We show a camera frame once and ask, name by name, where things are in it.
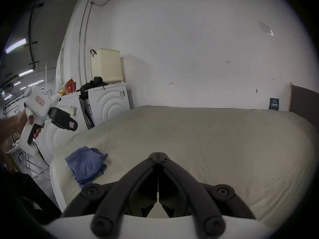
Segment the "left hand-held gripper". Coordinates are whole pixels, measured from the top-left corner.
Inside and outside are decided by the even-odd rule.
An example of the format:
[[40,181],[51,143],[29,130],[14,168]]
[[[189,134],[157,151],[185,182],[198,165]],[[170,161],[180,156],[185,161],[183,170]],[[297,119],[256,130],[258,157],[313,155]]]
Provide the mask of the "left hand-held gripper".
[[49,118],[52,124],[61,129],[76,131],[78,123],[69,113],[57,108],[62,95],[57,93],[49,97],[36,85],[26,88],[24,92],[27,118],[33,117],[30,124],[27,122],[20,137],[21,149],[36,149],[34,134]]

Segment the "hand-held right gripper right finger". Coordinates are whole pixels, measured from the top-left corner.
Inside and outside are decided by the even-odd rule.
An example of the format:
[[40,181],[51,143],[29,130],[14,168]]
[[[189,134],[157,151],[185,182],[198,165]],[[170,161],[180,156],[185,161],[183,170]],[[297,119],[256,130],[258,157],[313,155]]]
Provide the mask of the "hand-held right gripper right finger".
[[[226,184],[209,185],[198,182],[190,173],[172,161],[165,153],[159,152],[159,200],[165,210],[174,210],[173,215],[190,214],[195,221],[196,232],[200,237],[220,237],[226,230],[222,215],[253,219],[256,217],[248,205]],[[166,205],[161,189],[176,187],[177,207]]]

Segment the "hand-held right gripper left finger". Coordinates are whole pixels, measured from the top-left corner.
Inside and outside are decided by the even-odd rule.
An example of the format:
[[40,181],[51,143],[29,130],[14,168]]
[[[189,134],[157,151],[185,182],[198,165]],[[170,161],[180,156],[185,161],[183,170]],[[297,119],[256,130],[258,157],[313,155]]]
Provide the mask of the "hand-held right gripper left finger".
[[94,214],[90,224],[92,233],[97,237],[116,237],[126,210],[131,214],[130,197],[152,174],[158,165],[159,153],[152,153],[119,181],[104,185],[91,183],[71,201],[62,213],[62,218]]

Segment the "person's left hand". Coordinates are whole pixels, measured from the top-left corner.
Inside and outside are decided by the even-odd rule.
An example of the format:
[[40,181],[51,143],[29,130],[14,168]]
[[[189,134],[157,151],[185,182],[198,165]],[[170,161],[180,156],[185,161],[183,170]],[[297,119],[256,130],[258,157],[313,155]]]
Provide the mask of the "person's left hand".
[[[17,133],[18,134],[21,134],[22,133],[22,130],[24,129],[26,123],[29,123],[30,125],[33,124],[33,121],[34,121],[34,118],[33,116],[27,116],[26,114],[26,110],[27,110],[27,107],[25,107],[25,109],[18,114],[18,122],[17,122]],[[39,134],[41,133],[41,130],[45,127],[45,123],[42,124],[41,128],[38,128],[34,135],[33,135],[33,138],[36,139]]]

